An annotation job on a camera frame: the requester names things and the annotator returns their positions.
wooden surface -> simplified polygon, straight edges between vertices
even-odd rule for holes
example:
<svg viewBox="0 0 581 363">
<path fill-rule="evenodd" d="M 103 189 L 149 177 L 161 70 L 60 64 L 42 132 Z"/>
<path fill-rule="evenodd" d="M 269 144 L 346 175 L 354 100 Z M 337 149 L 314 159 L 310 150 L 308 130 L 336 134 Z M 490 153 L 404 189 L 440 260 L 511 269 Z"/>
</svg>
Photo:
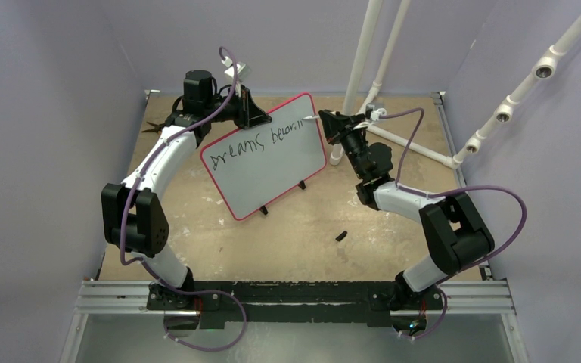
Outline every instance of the wooden surface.
<svg viewBox="0 0 581 363">
<path fill-rule="evenodd" d="M 264 110 L 287 97 L 255 97 Z M 174 97 L 152 97 L 144 122 L 161 123 Z M 339 110 L 342 97 L 314 97 L 317 110 Z M 415 142 L 448 154 L 436 108 L 430 98 L 380 98 L 389 113 L 423 107 L 426 115 Z M 417 114 L 394 119 L 382 128 L 407 138 Z M 202 147 L 234 129 L 233 123 L 213 124 Z M 134 169 L 157 140 L 141 133 L 130 169 Z M 393 149 L 395 175 L 403 148 L 371 133 L 368 140 Z M 330 154 L 331 146 L 327 145 Z M 406 157 L 402 181 L 414 188 L 447 191 L 456 188 L 452 170 L 416 153 Z M 198 151 L 181 167 L 161 200 L 170 224 L 169 244 L 197 280 L 375 281 L 395 275 L 427 254 L 421 226 L 392 213 L 363 206 L 357 199 L 358 179 L 344 157 L 330 164 L 299 188 L 257 213 L 235 221 L 202 165 Z M 341 242 L 335 237 L 348 235 Z M 101 280 L 150 280 L 140 265 L 121 266 L 119 250 L 108 245 Z M 475 268 L 459 280 L 480 280 Z"/>
</svg>

white pvc pipe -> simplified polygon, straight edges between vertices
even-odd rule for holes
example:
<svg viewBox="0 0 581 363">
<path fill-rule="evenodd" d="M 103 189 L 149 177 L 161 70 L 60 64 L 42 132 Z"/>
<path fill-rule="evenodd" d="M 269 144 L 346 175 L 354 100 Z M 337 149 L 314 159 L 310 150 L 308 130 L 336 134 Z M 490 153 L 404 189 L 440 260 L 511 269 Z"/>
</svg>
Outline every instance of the white pvc pipe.
<svg viewBox="0 0 581 363">
<path fill-rule="evenodd" d="M 507 96 L 496 108 L 496 111 L 486 121 L 484 126 L 477 130 L 464 144 L 464 147 L 453 156 L 452 167 L 457 169 L 469 154 L 475 154 L 480 150 L 482 142 L 501 123 L 511 120 L 515 107 L 527 96 L 529 90 L 542 79 L 549 79 L 555 75 L 558 61 L 571 49 L 573 44 L 581 37 L 581 15 L 578 16 L 569 29 L 549 47 L 538 62 L 533 66 L 531 73 Z"/>
<path fill-rule="evenodd" d="M 407 140 L 405 138 L 401 138 L 398 135 L 393 134 L 392 132 L 388 132 L 387 130 L 380 129 L 377 126 L 369 126 L 367 128 L 367 130 L 369 132 L 373 132 L 377 136 L 380 136 L 382 138 L 387 139 L 388 141 L 392 141 L 398 145 L 402 145 L 403 147 L 406 147 L 406 143 L 409 142 L 409 140 Z M 409 145 L 409 150 L 415 151 L 416 153 L 419 153 L 419 154 L 422 154 L 422 155 L 424 155 L 430 159 L 433 159 L 439 163 L 442 163 L 446 166 L 451 165 L 451 157 L 442 155 L 442 154 L 437 153 L 431 149 L 427 149 L 424 146 L 421 146 L 421 145 L 416 144 L 414 142 L 412 142 L 411 145 Z"/>
<path fill-rule="evenodd" d="M 527 93 L 529 93 L 529 90 L 531 88 L 533 88 L 533 86 L 535 86 L 538 81 L 539 81 L 539 79 L 536 78 L 533 75 L 533 73 L 529 73 L 529 76 L 527 76 L 520 83 L 520 85 L 518 85 L 518 87 L 515 88 L 515 90 L 511 93 L 511 95 L 509 96 L 509 98 L 515 104 L 519 104 L 520 101 L 522 101 L 522 99 L 524 98 L 524 96 L 526 96 Z"/>
<path fill-rule="evenodd" d="M 364 113 L 366 111 L 366 104 L 371 103 L 380 92 L 382 81 L 384 80 L 384 75 L 386 74 L 389 67 L 390 59 L 393 56 L 393 49 L 395 48 L 397 39 L 399 38 L 399 31 L 402 29 L 404 19 L 406 18 L 406 12 L 409 9 L 410 4 L 411 0 L 402 0 L 399 3 L 399 9 L 397 10 L 397 15 L 395 17 L 395 21 L 393 22 L 393 28 L 391 28 L 391 33 L 389 34 L 387 47 L 384 49 L 384 54 L 382 55 L 380 67 L 377 69 L 377 74 L 375 76 L 375 80 L 373 81 L 373 86 L 371 87 L 371 90 L 368 91 L 368 96 L 366 96 L 366 99 L 364 100 L 362 106 L 359 108 L 358 113 Z M 406 143 L 408 142 L 407 139 L 395 135 L 392 132 L 388 132 L 384 129 L 380 129 L 377 126 L 369 127 L 368 131 L 403 147 L 406 147 Z M 422 154 L 447 166 L 449 166 L 451 163 L 451 157 L 442 155 L 413 142 L 409 146 L 409 150 Z"/>
<path fill-rule="evenodd" d="M 571 24 L 569 29 L 558 39 L 558 41 L 553 46 L 557 53 L 567 53 L 569 49 L 573 46 L 581 37 L 581 15 L 576 19 L 576 21 Z"/>
<path fill-rule="evenodd" d="M 382 54 L 382 60 L 380 62 L 380 67 L 377 69 L 377 74 L 375 75 L 373 86 L 371 87 L 371 90 L 368 91 L 368 95 L 366 96 L 364 103 L 359 108 L 357 113 L 364 113 L 366 111 L 366 105 L 371 103 L 377 97 L 377 94 L 380 93 L 382 82 L 384 80 L 384 74 L 386 74 L 389 67 L 389 61 L 393 56 L 393 49 L 397 43 L 399 31 L 402 29 L 402 24 L 404 24 L 404 19 L 406 18 L 406 11 L 409 9 L 410 4 L 411 0 L 402 0 L 399 3 L 399 9 L 397 9 L 397 15 L 395 16 L 395 21 L 393 22 L 393 28 L 391 28 L 391 33 L 389 34 L 387 47 L 384 49 L 384 54 Z"/>
<path fill-rule="evenodd" d="M 406 12 L 409 9 L 411 0 L 402 0 L 399 3 L 399 9 L 397 10 L 397 15 L 395 17 L 395 22 L 393 22 L 393 28 L 389 35 L 389 40 L 386 49 L 384 49 L 384 55 L 382 55 L 382 61 L 380 62 L 380 68 L 377 69 L 377 75 L 375 76 L 374 83 L 377 83 L 377 88 L 382 86 L 382 81 L 384 80 L 384 74 L 387 72 L 389 67 L 389 61 L 393 55 L 393 49 L 397 43 L 397 38 L 399 36 L 399 31 L 402 29 L 402 24 L 404 24 L 404 19 L 406 18 Z"/>
<path fill-rule="evenodd" d="M 364 63 L 366 63 L 366 57 L 368 56 L 368 49 L 371 47 L 371 40 L 373 40 L 373 33 L 377 26 L 377 19 L 380 16 L 382 2 L 383 0 L 369 0 L 368 6 L 366 7 L 362 32 L 359 35 L 357 51 L 355 53 L 353 68 L 351 69 L 351 75 L 349 78 L 349 85 L 346 87 L 346 96 L 344 97 L 344 105 L 342 106 L 342 113 L 345 115 L 350 115 L 353 112 L 353 107 L 355 107 L 355 98 L 357 96 L 359 80 L 362 77 Z M 331 152 L 331 164 L 339 164 L 343 154 L 344 150 L 342 149 L 342 145 L 334 145 Z"/>
</svg>

whiteboard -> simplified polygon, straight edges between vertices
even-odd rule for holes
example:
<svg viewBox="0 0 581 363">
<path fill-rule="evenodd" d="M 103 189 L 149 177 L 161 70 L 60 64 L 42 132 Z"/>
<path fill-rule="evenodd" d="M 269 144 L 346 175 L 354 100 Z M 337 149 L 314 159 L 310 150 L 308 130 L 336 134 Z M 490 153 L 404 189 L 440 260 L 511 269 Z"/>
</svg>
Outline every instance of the whiteboard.
<svg viewBox="0 0 581 363">
<path fill-rule="evenodd" d="M 308 93 L 269 111 L 272 121 L 236 129 L 200 152 L 233 218 L 247 218 L 260 207 L 324 169 L 326 153 Z"/>
</svg>

red whiteboard frame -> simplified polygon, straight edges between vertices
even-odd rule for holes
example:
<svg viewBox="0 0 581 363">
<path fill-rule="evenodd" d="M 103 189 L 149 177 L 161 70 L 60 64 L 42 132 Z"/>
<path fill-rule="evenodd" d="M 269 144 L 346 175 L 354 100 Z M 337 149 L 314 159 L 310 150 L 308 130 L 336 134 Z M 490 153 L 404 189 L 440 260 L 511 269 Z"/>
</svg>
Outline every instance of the red whiteboard frame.
<svg viewBox="0 0 581 363">
<path fill-rule="evenodd" d="M 317 114 L 317 112 L 315 111 L 315 103 L 313 102 L 312 96 L 310 93 L 308 92 L 304 92 L 304 93 L 300 93 L 297 96 L 291 98 L 290 100 L 284 102 L 283 104 L 278 105 L 277 107 L 273 108 L 272 110 L 270 110 L 268 113 L 273 113 L 276 110 L 279 110 L 280 108 L 282 108 L 283 106 L 286 106 L 287 104 L 289 104 L 290 102 L 295 101 L 296 99 L 303 97 L 303 96 L 309 96 L 310 100 L 311 100 L 311 106 L 312 106 L 312 112 L 313 114 Z M 308 180 L 309 178 L 313 177 L 315 174 L 317 174 L 318 172 L 321 172 L 322 170 L 324 170 L 324 168 L 326 167 L 327 164 L 327 158 L 326 158 L 326 149 L 324 148 L 324 139 L 322 138 L 322 129 L 319 127 L 319 122 L 315 122 L 315 124 L 317 125 L 317 133 L 319 134 L 319 142 L 322 145 L 322 153 L 324 154 L 324 165 L 319 168 L 316 172 L 314 172 L 313 174 L 307 176 L 304 180 Z M 201 159 L 202 164 L 204 165 L 204 168 L 206 168 L 206 171 L 208 172 L 208 175 L 210 175 L 210 178 L 213 180 L 213 184 L 215 185 L 215 188 L 217 188 L 217 191 L 219 191 L 219 194 L 222 195 L 222 199 L 224 200 L 226 206 L 228 207 L 228 211 L 231 213 L 232 218 L 237 220 L 237 221 L 243 221 L 244 219 L 252 216 L 253 214 L 257 213 L 257 211 L 259 209 L 255 209 L 253 212 L 248 213 L 248 215 L 246 215 L 243 218 L 237 218 L 235 216 L 235 214 L 232 211 L 232 208 L 230 207 L 230 204 L 228 204 L 228 201 L 224 198 L 224 193 L 222 192 L 222 189 L 219 188 L 219 185 L 217 184 L 217 181 L 215 180 L 215 177 L 213 176 L 213 174 L 210 172 L 210 168 L 208 167 L 208 165 L 206 164 L 206 160 L 204 160 L 204 151 L 208 148 L 213 146 L 214 144 L 220 142 L 221 140 L 227 138 L 228 136 L 238 132 L 239 129 L 235 129 L 231 132 L 229 132 L 226 135 L 223 135 L 221 138 L 216 139 L 215 141 L 209 143 L 208 145 L 202 147 L 202 149 L 199 152 L 199 158 Z M 282 195 L 288 193 L 289 191 L 293 190 L 293 188 L 295 188 L 295 186 L 288 188 L 288 190 L 283 191 L 281 194 L 279 194 L 277 197 L 272 198 L 271 200 L 269 200 L 268 202 L 264 203 L 263 206 L 267 206 L 268 204 L 272 203 L 273 201 L 275 201 L 276 199 L 278 199 L 279 197 L 281 197 Z"/>
</svg>

pipe fitting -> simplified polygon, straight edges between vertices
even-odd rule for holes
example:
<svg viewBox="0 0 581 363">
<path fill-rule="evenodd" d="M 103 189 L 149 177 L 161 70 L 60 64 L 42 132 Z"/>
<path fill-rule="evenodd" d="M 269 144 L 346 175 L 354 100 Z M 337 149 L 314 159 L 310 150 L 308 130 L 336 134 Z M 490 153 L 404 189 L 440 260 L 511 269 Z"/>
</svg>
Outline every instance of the pipe fitting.
<svg viewBox="0 0 581 363">
<path fill-rule="evenodd" d="M 533 66 L 533 75 L 537 79 L 549 79 L 555 74 L 555 67 L 558 65 L 558 60 L 555 54 L 550 51 L 545 53 L 545 56 L 538 60 L 535 66 Z"/>
<path fill-rule="evenodd" d="M 493 115 L 496 117 L 496 120 L 500 123 L 506 123 L 511 120 L 513 117 L 513 110 L 514 108 L 502 102 Z"/>
<path fill-rule="evenodd" d="M 453 159 L 452 157 L 446 157 L 444 159 L 444 163 L 442 163 L 442 165 L 446 166 L 447 168 L 451 168 L 451 169 L 457 169 L 460 167 L 461 163 L 457 163 L 455 161 L 455 159 Z"/>
<path fill-rule="evenodd" d="M 453 169 L 457 169 L 458 167 L 460 167 L 460 165 L 462 165 L 462 162 L 464 162 L 465 157 L 467 157 L 468 153 L 466 152 L 466 150 L 463 148 L 462 150 L 460 150 L 459 153 L 457 153 L 456 155 L 453 155 L 453 165 L 457 165 L 457 167 L 453 167 Z"/>
<path fill-rule="evenodd" d="M 505 98 L 505 102 L 506 102 L 506 104 L 507 104 L 508 106 L 511 106 L 511 107 L 515 107 L 515 106 L 517 106 L 518 104 L 520 104 L 520 102 L 513 101 L 513 100 L 511 99 L 511 95 L 508 95 L 508 96 Z"/>
<path fill-rule="evenodd" d="M 480 151 L 480 146 L 482 146 L 482 141 L 477 138 L 475 135 L 471 136 L 467 144 L 464 146 L 465 150 L 469 154 L 475 154 Z"/>
<path fill-rule="evenodd" d="M 333 150 L 331 151 L 331 157 L 328 158 L 328 162 L 331 163 L 331 165 L 337 165 L 342 160 L 343 155 L 344 149 L 342 148 L 342 145 L 337 144 L 333 147 Z"/>
</svg>

